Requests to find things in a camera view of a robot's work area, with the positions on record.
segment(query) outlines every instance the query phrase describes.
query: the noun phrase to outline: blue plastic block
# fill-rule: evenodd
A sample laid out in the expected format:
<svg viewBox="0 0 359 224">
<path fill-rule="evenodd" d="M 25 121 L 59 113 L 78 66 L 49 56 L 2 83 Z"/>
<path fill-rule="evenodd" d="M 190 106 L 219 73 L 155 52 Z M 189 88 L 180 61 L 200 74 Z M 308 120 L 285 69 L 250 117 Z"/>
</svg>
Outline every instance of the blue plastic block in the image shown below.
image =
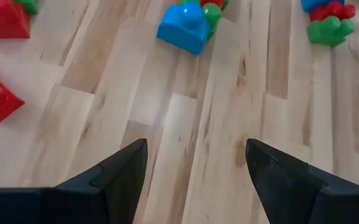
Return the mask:
<svg viewBox="0 0 359 224">
<path fill-rule="evenodd" d="M 157 38 L 198 55 L 204 48 L 210 24 L 196 2 L 169 6 L 161 20 Z"/>
<path fill-rule="evenodd" d="M 342 4 L 345 3 L 345 0 L 301 0 L 302 9 L 305 12 L 313 10 L 316 6 L 325 6 L 330 1 L 340 1 Z"/>
</svg>

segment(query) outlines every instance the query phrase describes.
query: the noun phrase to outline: hardwood plank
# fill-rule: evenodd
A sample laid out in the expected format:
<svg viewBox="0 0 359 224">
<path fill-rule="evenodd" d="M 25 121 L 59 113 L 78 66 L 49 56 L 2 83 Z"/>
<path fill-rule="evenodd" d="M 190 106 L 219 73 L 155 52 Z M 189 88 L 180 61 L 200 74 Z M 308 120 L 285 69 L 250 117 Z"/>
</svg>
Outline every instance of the hardwood plank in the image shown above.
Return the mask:
<svg viewBox="0 0 359 224">
<path fill-rule="evenodd" d="M 24 185 L 55 186 L 67 179 L 94 96 L 55 85 L 33 140 Z"/>
<path fill-rule="evenodd" d="M 310 164 L 333 172 L 331 58 L 327 46 L 313 46 Z"/>
<path fill-rule="evenodd" d="M 271 1 L 266 91 L 287 99 L 291 0 Z"/>
<path fill-rule="evenodd" d="M 130 145 L 132 142 L 140 138 L 147 139 L 147 134 L 149 132 L 149 129 L 150 129 L 149 125 L 128 120 L 120 148 L 124 148 Z"/>
<path fill-rule="evenodd" d="M 333 147 L 335 174 L 359 184 L 359 1 L 355 32 L 333 50 Z"/>
<path fill-rule="evenodd" d="M 177 0 L 147 0 L 142 1 L 143 6 L 147 6 L 146 10 L 140 10 L 138 17 L 141 17 L 153 24 L 160 24 L 161 18 L 166 12 L 168 6 L 177 4 Z"/>
<path fill-rule="evenodd" d="M 63 65 L 88 8 L 88 2 L 89 0 L 40 2 L 39 14 L 31 20 L 31 38 L 0 40 L 0 54 L 32 60 L 37 58 L 54 65 Z"/>
<path fill-rule="evenodd" d="M 305 27 L 309 18 L 301 9 L 301 2 L 292 0 L 291 33 L 289 49 L 289 80 L 287 86 L 287 127 L 288 141 L 301 144 L 306 152 L 297 152 L 309 161 L 309 146 L 312 126 L 312 85 L 314 77 L 313 46 L 308 41 Z"/>
<path fill-rule="evenodd" d="M 119 150 L 153 41 L 154 28 L 150 24 L 126 19 L 121 25 L 96 90 L 70 175 L 84 171 Z"/>
<path fill-rule="evenodd" d="M 174 93 L 154 167 L 144 223 L 180 223 L 189 174 L 188 148 L 197 100 Z"/>
<path fill-rule="evenodd" d="M 91 23 L 95 14 L 99 8 L 99 3 L 101 0 L 89 0 L 88 7 L 83 16 L 81 24 L 77 27 L 77 34 L 70 39 L 71 46 L 66 47 L 63 53 L 63 58 L 60 61 L 60 64 L 65 68 L 65 74 L 68 72 L 68 69 L 72 65 L 79 49 L 85 44 L 85 37 L 88 31 L 91 29 Z"/>
<path fill-rule="evenodd" d="M 174 92 L 198 99 L 200 105 L 204 99 L 214 43 L 215 39 L 209 41 L 199 57 L 181 51 L 175 68 Z"/>
<path fill-rule="evenodd" d="M 62 68 L 0 55 L 0 81 L 25 105 L 0 123 L 0 187 L 18 187 L 30 144 Z"/>
<path fill-rule="evenodd" d="M 117 43 L 116 36 L 126 16 L 135 16 L 140 0 L 101 0 L 91 26 L 68 68 L 63 85 L 94 93 L 100 83 L 110 52 Z"/>
<path fill-rule="evenodd" d="M 179 48 L 161 40 L 154 42 L 136 90 L 131 120 L 152 125 L 161 119 L 159 112 L 168 107 L 172 94 L 179 51 Z"/>
<path fill-rule="evenodd" d="M 261 139 L 276 149 L 290 153 L 287 146 L 286 100 L 265 93 L 262 113 Z"/>
<path fill-rule="evenodd" d="M 270 0 L 241 1 L 237 23 L 242 37 L 238 85 L 256 91 L 266 89 Z"/>
<path fill-rule="evenodd" d="M 236 161 L 236 155 L 241 154 L 238 153 L 238 149 L 244 150 L 244 147 L 240 146 L 240 141 L 245 141 L 241 138 L 244 138 L 241 136 L 244 133 L 237 131 L 237 128 L 244 122 L 234 122 L 239 117 L 231 116 L 231 112 L 237 115 L 244 112 L 233 109 L 233 107 L 237 109 L 237 105 L 243 107 L 244 104 L 238 104 L 239 101 L 231 104 L 231 99 L 237 94 L 236 81 L 238 64 L 241 60 L 237 38 L 236 26 L 222 19 L 215 39 L 182 223 L 225 223 L 231 220 L 228 217 L 228 210 L 241 203 L 239 200 L 232 201 L 232 205 L 226 203 L 226 200 L 233 199 L 226 188 L 234 188 L 233 191 L 235 191 L 242 186 L 244 190 L 243 179 L 232 179 L 232 174 L 229 174 Z M 233 128 L 233 132 L 228 130 L 229 127 Z M 244 169 L 244 154 L 238 160 L 238 166 Z M 246 192 L 236 191 L 236 193 L 239 193 L 238 196 L 241 198 Z M 236 220 L 237 213 L 231 214 Z"/>
</svg>

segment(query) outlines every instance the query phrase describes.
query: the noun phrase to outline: wood grain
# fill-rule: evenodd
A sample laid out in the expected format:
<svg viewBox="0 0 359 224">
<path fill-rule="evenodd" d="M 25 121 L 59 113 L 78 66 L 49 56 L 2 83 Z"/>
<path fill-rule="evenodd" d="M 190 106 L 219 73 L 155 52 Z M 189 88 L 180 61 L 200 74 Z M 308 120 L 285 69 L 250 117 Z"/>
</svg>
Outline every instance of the wood grain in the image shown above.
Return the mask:
<svg viewBox="0 0 359 224">
<path fill-rule="evenodd" d="M 31 19 L 31 38 L 0 40 L 0 53 L 63 65 L 88 5 L 88 0 L 41 2 L 39 14 Z"/>
<path fill-rule="evenodd" d="M 197 100 L 174 93 L 154 166 L 144 223 L 180 223 L 185 206 L 186 160 Z"/>
<path fill-rule="evenodd" d="M 68 179 L 70 161 L 93 100 L 90 93 L 55 85 L 30 147 L 24 185 L 55 186 Z"/>
<path fill-rule="evenodd" d="M 268 223 L 248 138 L 359 184 L 359 0 L 334 49 L 309 43 L 300 0 L 233 0 L 199 56 L 156 39 L 175 2 L 41 1 L 33 38 L 0 40 L 27 103 L 0 124 L 0 186 L 53 186 L 138 138 L 134 223 Z"/>
</svg>

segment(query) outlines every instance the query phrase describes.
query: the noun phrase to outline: blue toy block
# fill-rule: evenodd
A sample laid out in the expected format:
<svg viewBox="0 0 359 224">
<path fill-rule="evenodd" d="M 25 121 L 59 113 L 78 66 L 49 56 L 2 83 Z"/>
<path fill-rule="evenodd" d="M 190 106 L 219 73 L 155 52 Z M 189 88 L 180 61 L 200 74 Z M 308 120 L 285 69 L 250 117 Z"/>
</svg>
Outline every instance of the blue toy block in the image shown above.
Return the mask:
<svg viewBox="0 0 359 224">
<path fill-rule="evenodd" d="M 169 6 L 161 20 L 157 38 L 198 55 L 204 48 L 210 24 L 196 2 Z"/>
<path fill-rule="evenodd" d="M 305 12 L 313 10 L 316 6 L 325 6 L 331 1 L 340 1 L 342 4 L 345 3 L 345 0 L 301 0 L 302 9 Z"/>
</svg>

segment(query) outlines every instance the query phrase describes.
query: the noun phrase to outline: green toy block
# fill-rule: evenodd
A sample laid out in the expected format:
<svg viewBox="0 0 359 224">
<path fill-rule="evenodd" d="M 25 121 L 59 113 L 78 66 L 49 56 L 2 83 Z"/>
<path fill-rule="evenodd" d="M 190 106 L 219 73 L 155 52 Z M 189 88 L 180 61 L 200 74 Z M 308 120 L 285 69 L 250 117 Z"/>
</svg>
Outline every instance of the green toy block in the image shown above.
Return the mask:
<svg viewBox="0 0 359 224">
<path fill-rule="evenodd" d="M 210 24 L 207 40 L 209 40 L 217 29 L 218 21 L 222 16 L 221 9 L 214 3 L 207 3 L 203 7 L 204 16 Z"/>
<path fill-rule="evenodd" d="M 328 16 L 323 21 L 314 21 L 308 28 L 308 39 L 313 44 L 324 44 L 335 47 L 346 40 L 347 35 L 355 30 L 354 23 L 349 19 L 340 21 L 335 16 Z"/>
<path fill-rule="evenodd" d="M 184 3 L 187 3 L 187 2 L 197 2 L 197 3 L 200 4 L 199 0 L 179 0 L 179 4 L 184 4 Z"/>
<path fill-rule="evenodd" d="M 24 9 L 28 14 L 37 14 L 38 7 L 37 7 L 37 0 L 13 0 L 16 3 L 21 3 L 24 6 Z"/>
<path fill-rule="evenodd" d="M 225 8 L 228 6 L 228 4 L 229 4 L 229 0 L 223 0 L 222 12 L 223 12 L 223 10 L 225 10 Z"/>
</svg>

